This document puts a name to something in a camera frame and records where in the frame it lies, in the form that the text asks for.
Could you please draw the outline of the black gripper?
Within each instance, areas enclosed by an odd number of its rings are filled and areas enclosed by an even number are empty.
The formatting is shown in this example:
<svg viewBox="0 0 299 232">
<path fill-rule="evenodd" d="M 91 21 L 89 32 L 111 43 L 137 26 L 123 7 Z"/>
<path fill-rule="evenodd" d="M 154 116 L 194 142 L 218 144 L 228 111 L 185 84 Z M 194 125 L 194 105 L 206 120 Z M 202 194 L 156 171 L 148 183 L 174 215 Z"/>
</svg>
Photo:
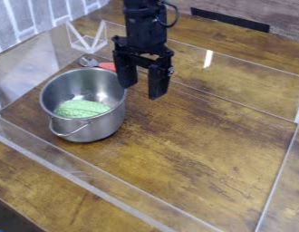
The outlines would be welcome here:
<svg viewBox="0 0 299 232">
<path fill-rule="evenodd" d="M 165 43 L 174 22 L 166 22 L 165 5 L 125 5 L 123 22 L 125 36 L 110 38 L 118 82 L 129 88 L 137 83 L 135 67 L 149 68 L 149 98 L 154 100 L 166 94 L 173 73 L 174 52 Z"/>
</svg>

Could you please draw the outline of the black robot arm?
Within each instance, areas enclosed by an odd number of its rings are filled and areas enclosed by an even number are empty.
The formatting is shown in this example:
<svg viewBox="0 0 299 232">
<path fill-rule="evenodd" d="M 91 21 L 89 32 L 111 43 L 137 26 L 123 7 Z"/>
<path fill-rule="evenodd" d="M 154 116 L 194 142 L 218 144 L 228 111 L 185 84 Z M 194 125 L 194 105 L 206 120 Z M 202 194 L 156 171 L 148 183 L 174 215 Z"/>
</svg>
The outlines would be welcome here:
<svg viewBox="0 0 299 232">
<path fill-rule="evenodd" d="M 174 52 L 165 46 L 166 29 L 176 24 L 166 23 L 165 0 L 123 0 L 126 36 L 114 35 L 111 51 L 117 77 L 126 89 L 137 83 L 137 66 L 149 71 L 149 98 L 166 94 L 173 73 Z"/>
</svg>

